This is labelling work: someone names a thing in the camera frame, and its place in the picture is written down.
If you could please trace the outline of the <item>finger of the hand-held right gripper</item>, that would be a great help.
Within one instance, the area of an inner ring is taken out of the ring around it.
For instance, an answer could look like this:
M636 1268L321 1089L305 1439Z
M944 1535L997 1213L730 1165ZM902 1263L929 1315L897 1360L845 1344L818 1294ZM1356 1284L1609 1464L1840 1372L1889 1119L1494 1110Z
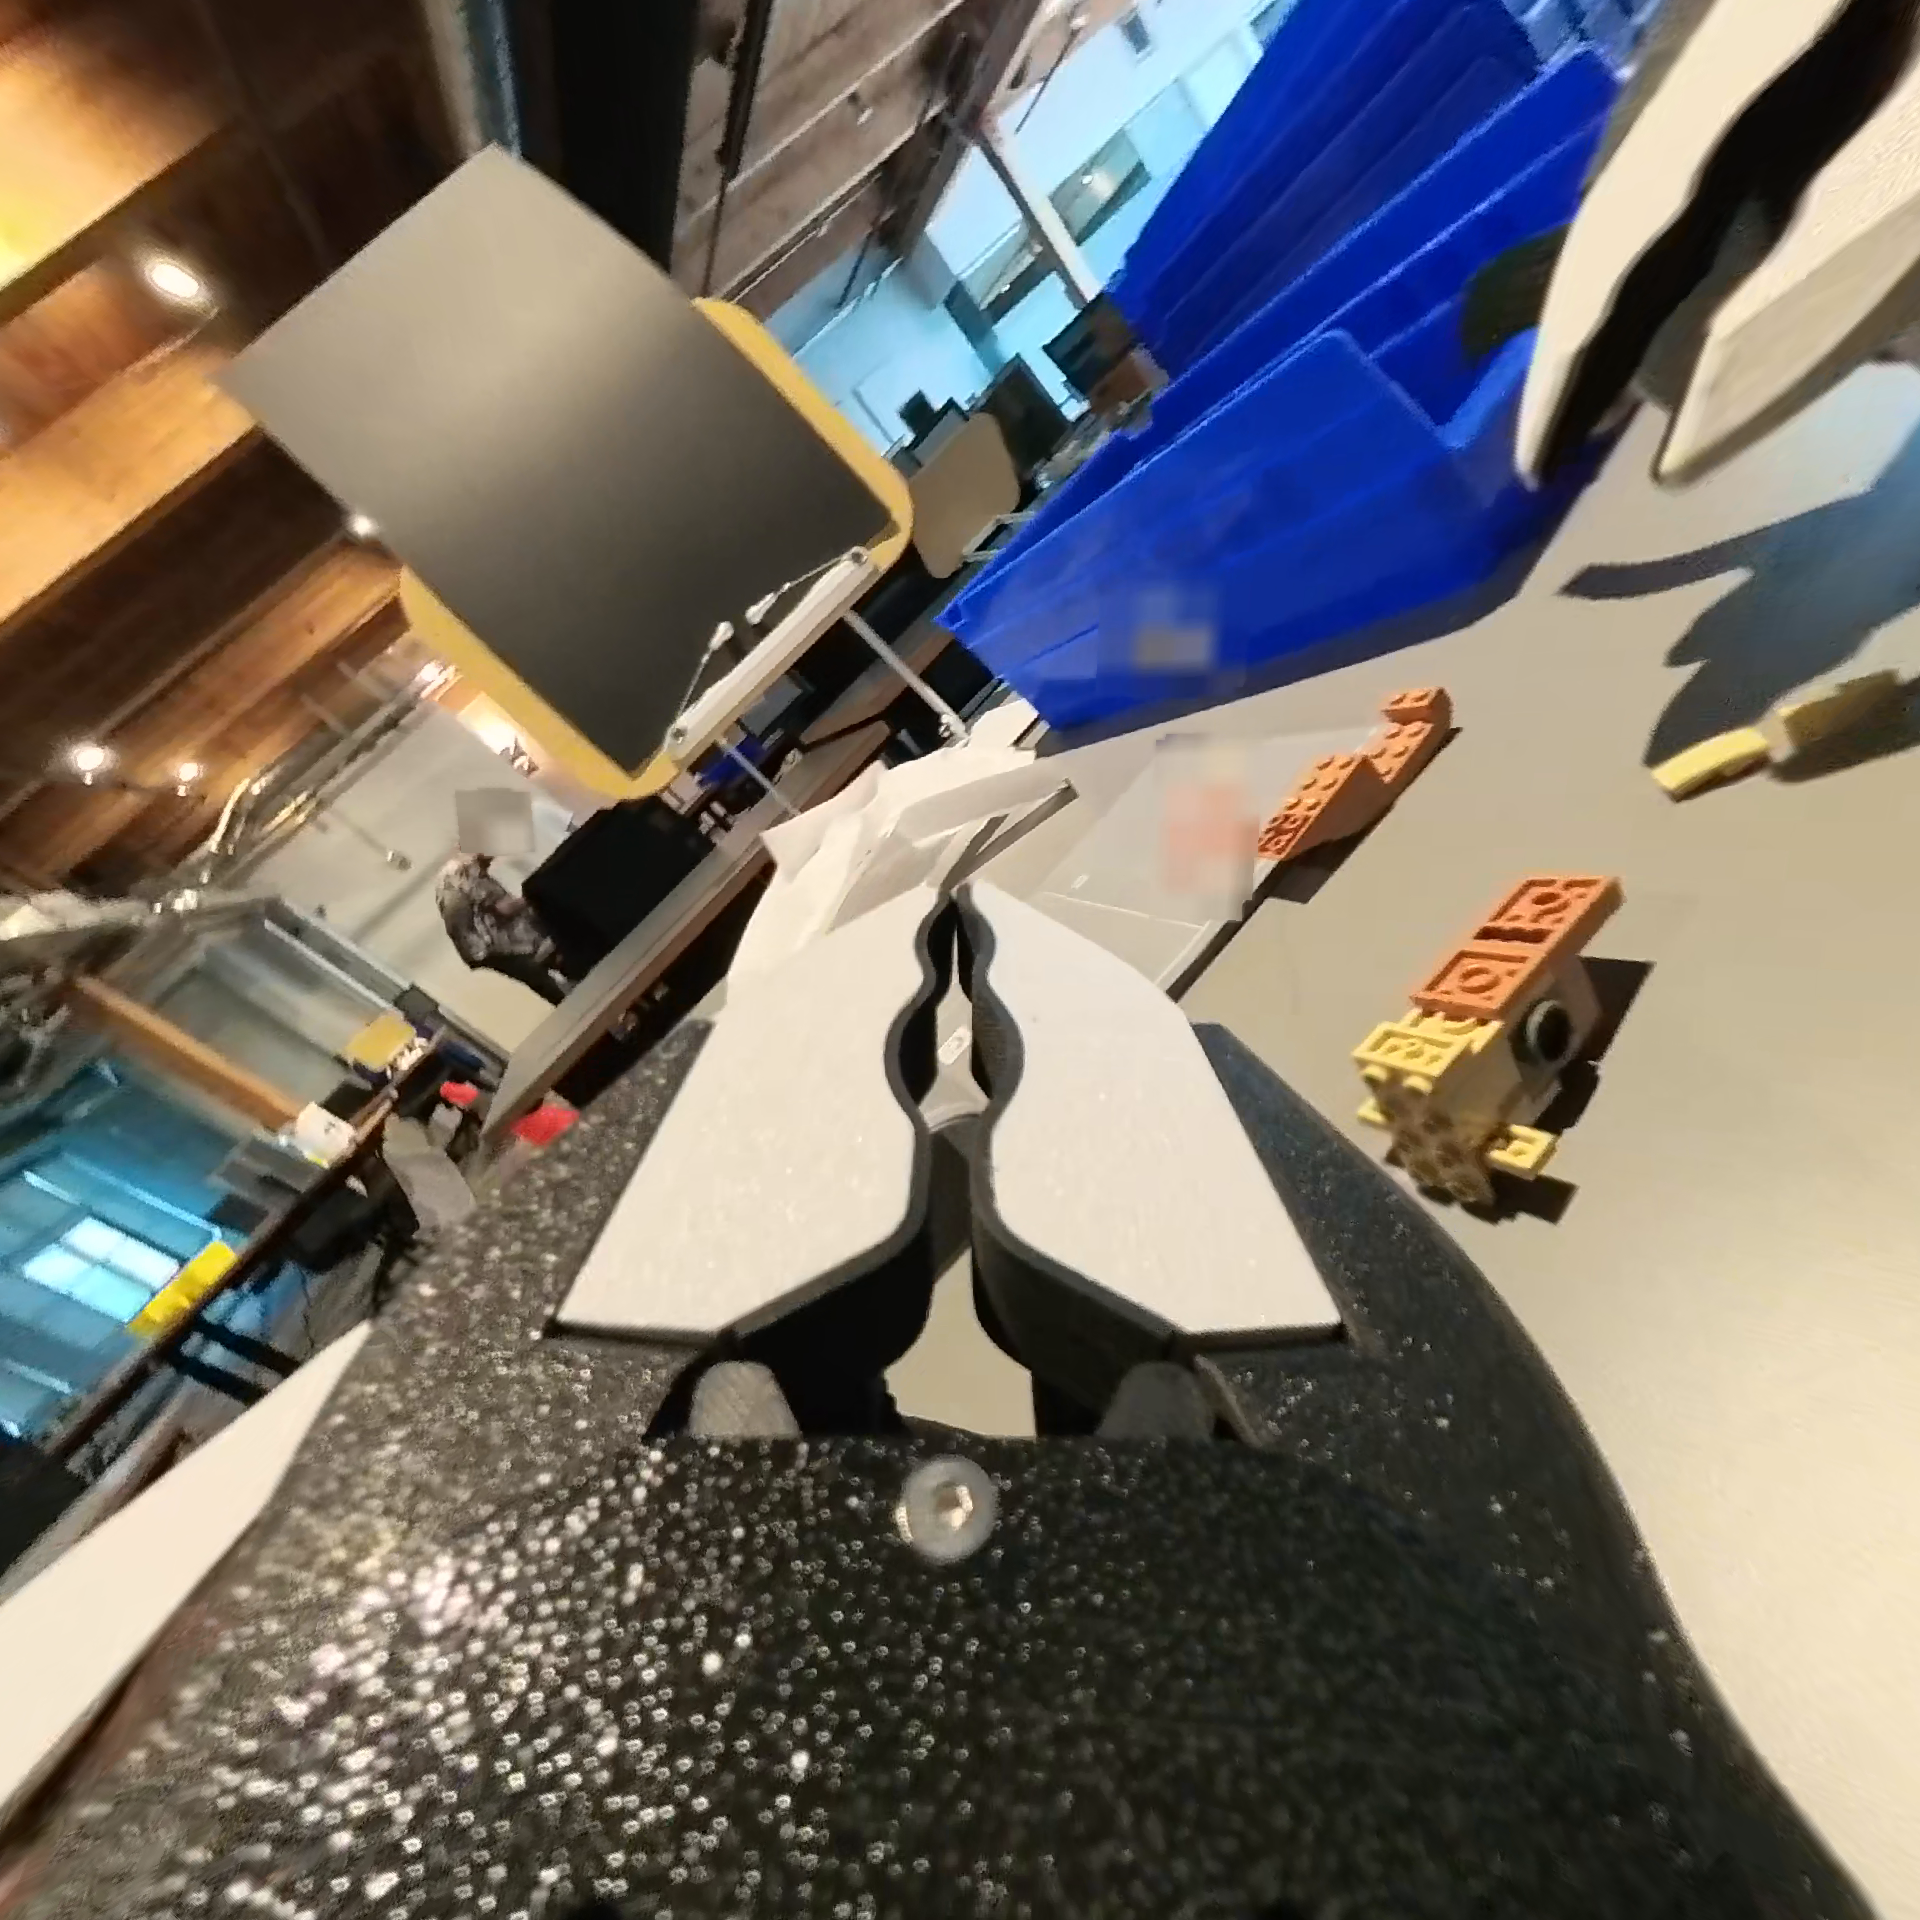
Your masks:
M1916 327L1918 94L1893 89L1824 159L1778 240L1714 308L1660 477L1698 477Z
M1704 278L1713 163L1802 55L1800 1L1661 4L1548 278L1515 427L1524 483L1585 448Z

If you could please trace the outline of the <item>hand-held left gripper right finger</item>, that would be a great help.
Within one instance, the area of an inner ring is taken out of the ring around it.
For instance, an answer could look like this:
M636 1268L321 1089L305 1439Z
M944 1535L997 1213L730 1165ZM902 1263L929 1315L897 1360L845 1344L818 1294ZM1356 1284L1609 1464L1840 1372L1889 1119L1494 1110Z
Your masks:
M960 893L971 1296L1043 1432L1254 1445L1221 1355L1324 1348L1342 1305L1181 1007L998 885Z

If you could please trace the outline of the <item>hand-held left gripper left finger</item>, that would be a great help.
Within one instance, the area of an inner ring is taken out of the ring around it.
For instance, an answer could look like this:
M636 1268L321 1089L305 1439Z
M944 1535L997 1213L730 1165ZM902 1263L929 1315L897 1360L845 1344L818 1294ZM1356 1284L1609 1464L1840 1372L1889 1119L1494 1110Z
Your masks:
M918 887L726 993L558 1329L763 1366L809 1435L899 1432L930 1310L953 902Z

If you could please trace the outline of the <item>toy brick model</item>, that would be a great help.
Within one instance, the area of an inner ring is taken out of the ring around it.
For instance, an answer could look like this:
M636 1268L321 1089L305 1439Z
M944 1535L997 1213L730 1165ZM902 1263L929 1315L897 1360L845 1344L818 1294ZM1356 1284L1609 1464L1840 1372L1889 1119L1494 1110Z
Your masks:
M1600 1025L1589 947L1622 897L1616 875L1522 878L1353 1048L1358 1118L1421 1190L1489 1209L1549 1165L1544 1115Z

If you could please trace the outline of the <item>orange toy brick piece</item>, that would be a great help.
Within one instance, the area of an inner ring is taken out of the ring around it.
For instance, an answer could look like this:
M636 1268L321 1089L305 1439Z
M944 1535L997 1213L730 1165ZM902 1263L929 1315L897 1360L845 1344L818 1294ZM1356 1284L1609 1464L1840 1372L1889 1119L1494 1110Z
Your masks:
M1261 822L1254 856L1285 867L1370 832L1444 749L1452 731L1454 704L1444 687L1406 687L1388 697L1361 749L1308 765Z

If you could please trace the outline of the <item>grey desk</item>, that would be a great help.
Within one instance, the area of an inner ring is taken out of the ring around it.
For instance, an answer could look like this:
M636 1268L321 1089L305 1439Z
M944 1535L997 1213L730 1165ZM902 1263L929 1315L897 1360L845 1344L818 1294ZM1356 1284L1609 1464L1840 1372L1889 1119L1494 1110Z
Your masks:
M1353 1047L1502 888L1611 873L1621 1025L1552 1176L1430 1212L1561 1375L1688 1633L1878 1916L1916 1916L1916 711L1822 773L1651 771L1809 687L1916 694L1916 372L1868 366L1692 489L1643 414L1532 572L1317 678L1082 735L1080 801L993 864L1030 896L1163 733L1456 731L1184 992L1363 1147Z

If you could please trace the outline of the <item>wooden workbench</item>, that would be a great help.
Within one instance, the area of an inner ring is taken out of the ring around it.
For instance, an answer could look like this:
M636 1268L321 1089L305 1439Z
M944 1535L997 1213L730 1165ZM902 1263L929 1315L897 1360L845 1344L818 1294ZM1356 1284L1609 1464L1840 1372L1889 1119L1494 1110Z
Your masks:
M656 1047L730 971L776 862L762 832L715 843L585 977L517 1044L488 1105L481 1145L548 1096L589 1105Z

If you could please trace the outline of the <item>clear plastic sheet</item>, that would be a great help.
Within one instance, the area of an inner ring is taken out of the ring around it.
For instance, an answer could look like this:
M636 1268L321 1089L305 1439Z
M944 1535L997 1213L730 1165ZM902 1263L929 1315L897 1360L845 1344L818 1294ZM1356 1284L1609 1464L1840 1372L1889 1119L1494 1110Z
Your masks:
M1291 862L1201 847L1212 824L1258 832L1297 782L1374 724L1214 735L1198 727L1118 735L1075 760L1075 827L1028 897L1115 952L1170 997L1181 993L1269 897L1304 905L1358 839Z

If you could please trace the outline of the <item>row of blue bins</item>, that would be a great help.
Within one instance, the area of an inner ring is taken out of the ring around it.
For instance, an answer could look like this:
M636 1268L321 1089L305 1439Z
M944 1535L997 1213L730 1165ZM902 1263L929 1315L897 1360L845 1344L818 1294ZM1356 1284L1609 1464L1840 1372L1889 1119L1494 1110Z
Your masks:
M1326 328L1452 440L1497 356L1461 343L1468 283L1569 219L1619 87L1508 4L1297 4L1108 280L1168 383L1075 487L1110 491Z

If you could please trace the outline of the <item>black monitor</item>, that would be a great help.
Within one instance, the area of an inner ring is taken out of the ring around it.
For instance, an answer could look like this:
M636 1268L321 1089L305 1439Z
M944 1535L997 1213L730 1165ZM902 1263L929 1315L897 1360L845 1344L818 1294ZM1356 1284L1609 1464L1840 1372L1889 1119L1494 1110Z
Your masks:
M710 846L699 814L661 797L625 799L576 824L518 893L558 948L561 971L581 980L701 867Z

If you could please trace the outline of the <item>white folded paper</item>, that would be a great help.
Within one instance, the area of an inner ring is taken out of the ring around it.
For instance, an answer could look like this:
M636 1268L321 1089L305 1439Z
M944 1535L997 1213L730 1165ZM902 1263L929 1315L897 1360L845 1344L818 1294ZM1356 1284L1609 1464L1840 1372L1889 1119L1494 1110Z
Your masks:
M730 980L776 971L899 896L941 888L988 827L1068 788L1051 759L1010 747L955 747L866 767L762 837L776 871L740 934Z

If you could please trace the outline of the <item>white mounting bar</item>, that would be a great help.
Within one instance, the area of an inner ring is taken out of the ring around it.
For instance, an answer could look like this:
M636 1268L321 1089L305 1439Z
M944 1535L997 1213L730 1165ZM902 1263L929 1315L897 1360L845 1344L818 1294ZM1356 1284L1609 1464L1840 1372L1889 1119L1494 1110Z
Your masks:
M852 549L828 564L739 662L682 708L664 735L661 755L688 765L713 749L818 637L857 607L877 572L866 549Z

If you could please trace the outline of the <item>beige chair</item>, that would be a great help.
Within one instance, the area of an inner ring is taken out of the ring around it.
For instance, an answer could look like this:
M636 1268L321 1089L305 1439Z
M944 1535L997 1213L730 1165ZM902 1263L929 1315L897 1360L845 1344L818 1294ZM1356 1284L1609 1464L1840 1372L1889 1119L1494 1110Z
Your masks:
M981 539L1022 510L1022 476L993 414L962 415L908 476L910 542L933 582L947 582Z

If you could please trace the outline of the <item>black panel with yellow edge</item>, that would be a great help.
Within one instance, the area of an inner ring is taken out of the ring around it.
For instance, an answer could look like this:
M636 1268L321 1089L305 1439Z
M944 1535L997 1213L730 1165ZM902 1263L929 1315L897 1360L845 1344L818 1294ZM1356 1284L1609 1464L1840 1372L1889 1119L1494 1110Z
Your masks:
M901 473L754 315L691 299L485 149L217 374L370 516L430 652L598 797L828 564L913 535Z

